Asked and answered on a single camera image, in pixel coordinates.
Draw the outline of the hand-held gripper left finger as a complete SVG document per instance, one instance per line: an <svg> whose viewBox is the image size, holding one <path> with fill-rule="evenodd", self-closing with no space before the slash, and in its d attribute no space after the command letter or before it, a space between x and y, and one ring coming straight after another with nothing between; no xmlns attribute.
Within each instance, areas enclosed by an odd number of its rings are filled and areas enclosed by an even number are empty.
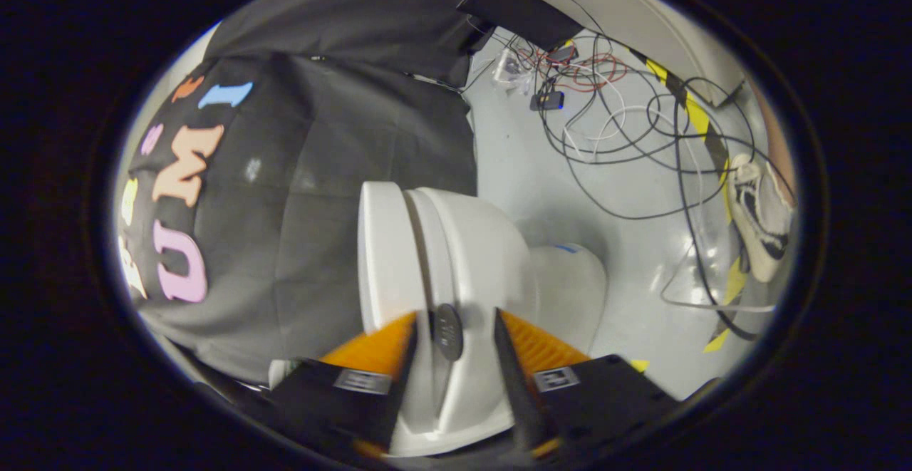
<svg viewBox="0 0 912 471"><path fill-rule="evenodd" d="M269 394L282 433L335 461L383 460L418 341L419 313L407 312L303 360Z"/></svg>

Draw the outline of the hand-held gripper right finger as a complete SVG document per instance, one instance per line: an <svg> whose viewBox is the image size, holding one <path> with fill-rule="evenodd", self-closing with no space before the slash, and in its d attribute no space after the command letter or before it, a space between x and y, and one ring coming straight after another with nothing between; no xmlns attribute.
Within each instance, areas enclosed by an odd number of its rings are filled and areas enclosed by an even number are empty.
<svg viewBox="0 0 912 471"><path fill-rule="evenodd" d="M493 341L514 444L533 461L602 460L680 405L625 358L587 356L504 309L493 311Z"/></svg>

